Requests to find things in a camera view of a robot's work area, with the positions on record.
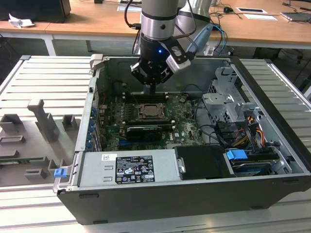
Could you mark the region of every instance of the blue latch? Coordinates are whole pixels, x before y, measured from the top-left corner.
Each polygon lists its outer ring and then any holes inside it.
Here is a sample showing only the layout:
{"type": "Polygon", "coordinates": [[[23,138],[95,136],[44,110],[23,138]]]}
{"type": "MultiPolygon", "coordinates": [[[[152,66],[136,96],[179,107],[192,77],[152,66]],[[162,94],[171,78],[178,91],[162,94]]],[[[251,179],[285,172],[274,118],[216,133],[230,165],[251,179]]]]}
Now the blue latch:
{"type": "Polygon", "coordinates": [[[55,178],[65,178],[67,177],[67,168],[57,168],[54,172],[55,178]]]}
{"type": "Polygon", "coordinates": [[[227,152],[228,159],[248,159],[244,150],[229,150],[227,152]]]}

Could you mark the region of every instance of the aluminum profile table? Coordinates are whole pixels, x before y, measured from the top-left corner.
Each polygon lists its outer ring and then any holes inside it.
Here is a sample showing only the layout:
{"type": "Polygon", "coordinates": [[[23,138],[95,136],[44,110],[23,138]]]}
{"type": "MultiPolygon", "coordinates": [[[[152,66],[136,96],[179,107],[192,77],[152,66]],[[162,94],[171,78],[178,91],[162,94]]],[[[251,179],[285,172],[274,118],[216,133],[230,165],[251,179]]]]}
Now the aluminum profile table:
{"type": "MultiPolygon", "coordinates": [[[[272,63],[254,59],[241,61],[311,152],[311,103],[272,63]]],[[[242,89],[249,100],[254,101],[247,88],[242,89]]]]}
{"type": "Polygon", "coordinates": [[[31,99],[43,99],[46,113],[81,118],[90,74],[90,57],[23,56],[0,86],[0,117],[18,114],[35,120],[27,109],[31,99]]]}
{"type": "MultiPolygon", "coordinates": [[[[82,112],[80,111],[83,109],[81,104],[75,107],[61,105],[60,108],[54,110],[56,104],[53,102],[55,101],[57,104],[66,102],[67,104],[68,100],[84,101],[86,90],[81,89],[80,91],[80,88],[87,85],[79,83],[79,81],[87,81],[91,77],[88,74],[89,68],[86,67],[88,62],[89,57],[39,56],[32,56],[28,61],[19,61],[0,87],[0,103],[16,101],[15,104],[19,104],[19,108],[16,108],[17,105],[12,105],[11,108],[8,105],[2,105],[1,113],[6,113],[15,108],[18,114],[24,114],[24,119],[33,119],[33,116],[25,111],[26,107],[21,101],[28,101],[30,95],[36,94],[46,101],[52,100],[46,107],[54,111],[55,117],[60,117],[57,115],[60,109],[64,111],[74,108],[77,111],[77,117],[81,116],[82,112]],[[81,65],[80,68],[77,68],[72,66],[73,64],[81,65]],[[21,87],[23,87],[23,92],[18,92],[17,90],[21,87]],[[59,95],[63,95],[65,99],[60,100],[59,95]]],[[[242,62],[255,75],[256,80],[265,89],[266,94],[276,107],[283,108],[281,110],[283,116],[295,130],[299,129],[297,128],[299,121],[303,120],[306,123],[311,118],[308,110],[310,104],[299,100],[299,96],[302,94],[295,90],[288,83],[289,81],[278,70],[275,70],[272,64],[267,64],[262,60],[242,60],[242,62]]],[[[311,131],[305,130],[305,132],[305,134],[300,135],[301,138],[310,138],[311,133],[309,132],[311,131]]],[[[266,210],[82,226],[76,222],[73,215],[53,193],[52,184],[5,187],[0,189],[0,219],[0,230],[7,230],[8,233],[49,233],[56,231],[77,233],[310,232],[311,190],[292,193],[266,210]]]]}

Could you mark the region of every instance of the warning label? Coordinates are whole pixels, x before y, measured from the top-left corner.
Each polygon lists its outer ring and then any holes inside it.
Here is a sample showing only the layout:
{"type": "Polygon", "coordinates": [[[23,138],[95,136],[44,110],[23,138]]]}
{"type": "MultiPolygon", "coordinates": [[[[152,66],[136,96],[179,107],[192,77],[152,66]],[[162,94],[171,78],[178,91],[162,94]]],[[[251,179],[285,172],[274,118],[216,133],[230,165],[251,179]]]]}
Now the warning label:
{"type": "Polygon", "coordinates": [[[152,156],[116,158],[116,183],[155,182],[152,156]]]}

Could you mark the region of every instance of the wooden desk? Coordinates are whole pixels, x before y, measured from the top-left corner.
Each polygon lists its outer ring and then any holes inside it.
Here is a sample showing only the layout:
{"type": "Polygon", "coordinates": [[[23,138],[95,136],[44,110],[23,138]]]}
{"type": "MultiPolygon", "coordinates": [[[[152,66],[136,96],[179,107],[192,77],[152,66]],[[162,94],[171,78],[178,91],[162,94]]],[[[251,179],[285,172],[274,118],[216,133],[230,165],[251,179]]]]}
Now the wooden desk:
{"type": "MultiPolygon", "coordinates": [[[[240,13],[236,7],[259,8],[264,9],[269,15],[279,15],[280,12],[294,12],[293,9],[283,6],[286,0],[223,0],[223,4],[230,4],[235,13],[240,13]]],[[[299,12],[300,7],[311,8],[311,4],[307,2],[292,1],[292,7],[299,12]]],[[[211,7],[210,12],[221,11],[223,6],[211,7]]],[[[243,19],[235,14],[223,15],[220,19],[222,29],[228,34],[228,41],[231,45],[244,46],[245,43],[263,43],[275,44],[283,48],[285,45],[308,45],[311,48],[311,24],[288,22],[284,16],[274,16],[277,21],[247,19],[244,15],[240,15],[243,19]]],[[[215,16],[211,17],[215,23],[218,20],[215,16]]]]}
{"type": "MultiPolygon", "coordinates": [[[[118,2],[94,4],[93,0],[70,0],[71,14],[66,23],[50,23],[46,33],[104,36],[136,36],[124,22],[124,12],[117,11],[118,2]]],[[[129,22],[139,22],[140,13],[128,12],[129,22]]]]}
{"type": "MultiPolygon", "coordinates": [[[[222,0],[223,4],[230,4],[236,13],[236,7],[262,8],[272,15],[293,12],[293,9],[283,6],[282,2],[283,0],[222,0]]],[[[118,3],[94,4],[93,0],[70,0],[70,4],[71,14],[66,23],[35,22],[36,27],[18,29],[8,22],[0,21],[0,33],[6,37],[44,39],[50,55],[56,55],[52,42],[54,39],[86,40],[88,50],[90,40],[134,41],[137,31],[125,24],[124,12],[117,11],[118,3]]],[[[300,11],[300,7],[310,8],[311,4],[292,1],[292,6],[300,11]]],[[[223,8],[221,5],[218,8],[211,7],[210,12],[223,13],[223,8]]],[[[140,13],[128,13],[128,19],[133,23],[139,22],[139,16],[140,13]]],[[[228,34],[228,45],[311,49],[311,24],[288,23],[283,16],[274,16],[277,21],[240,16],[243,19],[234,14],[223,15],[220,19],[222,28],[228,34]]],[[[219,40],[220,33],[213,31],[208,43],[214,46],[219,40]]]]}

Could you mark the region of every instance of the yellow wire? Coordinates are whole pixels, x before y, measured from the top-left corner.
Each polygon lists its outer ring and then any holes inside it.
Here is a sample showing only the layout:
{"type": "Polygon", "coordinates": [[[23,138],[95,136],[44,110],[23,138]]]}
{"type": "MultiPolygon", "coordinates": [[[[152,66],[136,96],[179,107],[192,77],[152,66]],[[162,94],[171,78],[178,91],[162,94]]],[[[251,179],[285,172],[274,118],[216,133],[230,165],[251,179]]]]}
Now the yellow wire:
{"type": "Polygon", "coordinates": [[[245,136],[243,139],[241,139],[240,141],[238,141],[236,144],[234,144],[233,146],[236,147],[238,146],[239,144],[243,143],[244,141],[246,141],[248,138],[247,136],[245,136]]]}

